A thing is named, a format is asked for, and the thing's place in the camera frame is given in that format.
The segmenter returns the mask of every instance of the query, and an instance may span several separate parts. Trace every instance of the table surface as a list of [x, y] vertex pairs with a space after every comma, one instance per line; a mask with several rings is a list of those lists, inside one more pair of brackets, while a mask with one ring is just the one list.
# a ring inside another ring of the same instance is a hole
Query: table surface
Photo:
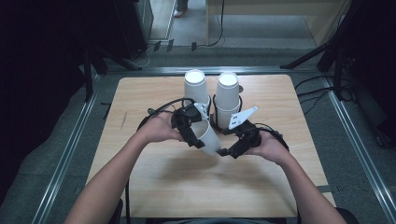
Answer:
[[[303, 111], [287, 75], [239, 76], [249, 120], [284, 134], [290, 153], [316, 186], [328, 182]], [[218, 77], [206, 77], [211, 96]], [[183, 97], [184, 77], [127, 77], [120, 81], [88, 181], [122, 148], [148, 108]], [[219, 134], [222, 147], [237, 141]], [[335, 205], [332, 195], [324, 193]], [[186, 143], [149, 144], [131, 173], [133, 217], [295, 217], [296, 205], [283, 171], [256, 156], [208, 156]]]

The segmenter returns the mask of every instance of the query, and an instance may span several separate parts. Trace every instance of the person's right hand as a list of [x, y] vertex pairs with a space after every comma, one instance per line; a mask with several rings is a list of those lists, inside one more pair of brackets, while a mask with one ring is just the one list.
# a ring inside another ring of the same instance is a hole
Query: person's right hand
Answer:
[[270, 133], [260, 131], [262, 143], [258, 147], [250, 148], [245, 155], [256, 155], [273, 161], [281, 165], [290, 156], [289, 152], [283, 145], [276, 140]]

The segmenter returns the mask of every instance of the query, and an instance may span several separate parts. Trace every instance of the person's left hand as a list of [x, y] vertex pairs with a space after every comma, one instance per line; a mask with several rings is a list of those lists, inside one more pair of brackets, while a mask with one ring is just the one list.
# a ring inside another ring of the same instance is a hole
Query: person's left hand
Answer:
[[172, 115], [172, 113], [162, 112], [156, 116], [153, 116], [137, 132], [142, 133], [148, 143], [162, 142], [168, 139], [184, 141], [180, 133], [172, 128]]

